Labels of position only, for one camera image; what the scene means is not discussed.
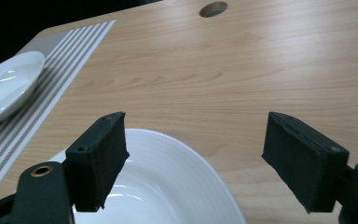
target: white plate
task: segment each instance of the white plate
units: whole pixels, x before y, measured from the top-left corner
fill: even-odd
[[[216,171],[193,149],[163,133],[126,130],[130,157],[97,213],[81,223],[246,223]],[[52,161],[63,161],[64,151]]]
[[[45,56],[38,51],[0,63],[0,121],[16,112],[31,96],[44,64]]]

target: gray placemat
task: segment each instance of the gray placemat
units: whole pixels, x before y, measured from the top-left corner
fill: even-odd
[[[21,50],[40,51],[46,61],[33,96],[18,113],[0,123],[0,180],[114,23],[40,37]]]

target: white bowl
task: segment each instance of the white bowl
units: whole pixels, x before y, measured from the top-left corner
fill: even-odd
[[[44,64],[45,56],[38,51],[0,63],[0,121],[20,109],[32,95]]]
[[[97,213],[74,211],[76,224],[246,224],[213,167],[164,133],[126,129],[130,157]],[[65,150],[51,161],[65,160]]]

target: table surface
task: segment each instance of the table surface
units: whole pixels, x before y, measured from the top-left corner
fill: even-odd
[[[307,214],[260,157],[269,111],[295,116],[358,163],[358,1],[165,0],[49,28],[53,35],[116,20],[0,183],[72,144],[100,116],[166,133],[227,183],[248,223],[337,223]]]

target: white stripe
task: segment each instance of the white stripe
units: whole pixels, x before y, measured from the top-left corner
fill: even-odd
[[[13,118],[11,122],[8,122],[7,125],[1,125],[0,130],[2,130],[5,127],[5,129],[0,132],[0,149],[4,150],[5,153],[3,153],[0,156],[0,165],[2,163],[5,163],[5,158],[7,158],[7,154],[10,152],[10,149],[14,146],[18,145],[16,150],[13,152],[11,157],[8,158],[3,168],[1,167],[0,170],[0,180],[7,172],[8,168],[11,166],[14,160],[17,159],[17,156],[21,153],[21,151],[25,148],[29,140],[31,140],[32,136],[36,132],[36,130],[40,127],[43,120],[46,118],[48,113],[51,111],[51,109],[55,106],[55,104],[58,102],[60,97],[63,95],[67,87],[70,85],[72,80],[75,78],[76,74],[80,71],[83,64],[86,62],[88,57],[91,55],[91,53],[95,50],[95,48],[98,46],[98,44],[101,42],[105,34],[108,32],[108,30],[111,28],[111,26],[114,24],[114,21],[110,21],[106,27],[104,25],[93,25],[86,28],[77,29],[75,31],[71,31],[68,33],[68,35],[65,36],[65,38],[57,45],[57,47],[47,56],[46,58],[46,65],[54,67],[59,66],[61,69],[57,71],[56,74],[52,75],[60,75],[59,78],[57,76],[53,77],[50,75],[50,72],[47,72],[46,74],[43,74],[45,76],[50,75],[48,77],[44,77],[43,81],[40,83],[39,86],[39,99],[42,99],[42,104],[37,104],[37,102],[34,102],[33,105],[28,108],[28,112],[32,112],[34,109],[34,105],[40,105],[36,109],[36,113],[25,113],[21,111],[21,115],[16,116],[16,118]],[[91,33],[84,36],[87,31],[91,29]],[[69,42],[69,39],[72,38],[75,40],[75,42]],[[57,60],[55,58],[56,55],[62,56],[64,53],[64,56],[60,58],[60,60]],[[53,88],[51,91],[48,92],[48,96],[45,97],[46,93],[43,92],[45,90],[48,90],[49,87],[53,85]],[[41,111],[43,108],[43,105],[48,105],[45,111]],[[14,141],[11,141],[8,143],[14,134],[17,134],[17,136],[14,137]]]

